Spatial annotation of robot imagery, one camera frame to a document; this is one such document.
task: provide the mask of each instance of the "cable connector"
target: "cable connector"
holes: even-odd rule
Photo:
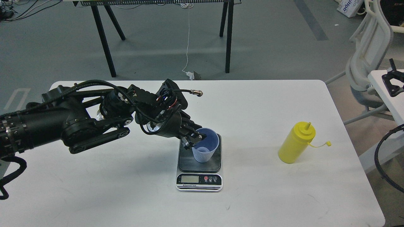
[[[191,94],[201,97],[203,92],[201,90],[191,90]]]
[[[187,74],[187,76],[189,77],[189,80],[194,80],[195,79],[194,73],[191,73],[191,72],[188,71],[185,74]]]

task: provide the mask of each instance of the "bottle nozzle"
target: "bottle nozzle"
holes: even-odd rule
[[[307,123],[306,126],[304,127],[304,129],[305,129],[305,130],[309,130],[310,125],[311,125],[311,122]]]

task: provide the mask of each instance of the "black cable bundle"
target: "black cable bundle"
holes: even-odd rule
[[[384,172],[384,170],[382,169],[382,167],[380,166],[379,163],[379,149],[381,144],[387,140],[387,138],[389,136],[391,136],[392,134],[404,130],[404,124],[397,126],[396,128],[390,130],[385,136],[383,136],[383,138],[381,139],[381,141],[379,142],[379,144],[376,147],[375,150],[375,165],[377,170],[379,171],[380,175],[382,176],[383,179],[385,179],[391,186],[393,186],[394,188],[396,188],[397,190],[399,190],[400,192],[404,193],[404,189],[399,186],[396,182],[394,182],[387,174],[386,172]]]

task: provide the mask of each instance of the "blue plastic cup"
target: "blue plastic cup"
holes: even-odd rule
[[[196,161],[205,163],[210,160],[213,153],[218,148],[219,136],[210,128],[199,128],[197,131],[205,134],[206,138],[198,142],[195,147],[192,148],[192,152]]]

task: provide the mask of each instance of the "white plug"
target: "white plug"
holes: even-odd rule
[[[189,77],[189,80],[194,80],[195,79],[194,73],[191,73],[191,72],[188,71],[188,72],[186,72],[186,74]]]

